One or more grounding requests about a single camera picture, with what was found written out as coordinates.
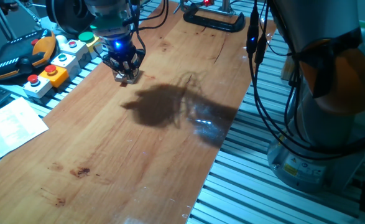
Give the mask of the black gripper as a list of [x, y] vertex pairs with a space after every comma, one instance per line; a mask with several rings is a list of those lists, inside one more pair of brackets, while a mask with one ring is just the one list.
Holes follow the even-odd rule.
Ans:
[[123, 62], [126, 76], [137, 77], [138, 67], [145, 57], [145, 50], [137, 49], [132, 42], [132, 37], [103, 39], [103, 45], [108, 49], [108, 54], [103, 56], [103, 62], [111, 68], [114, 78], [124, 77], [119, 70]]

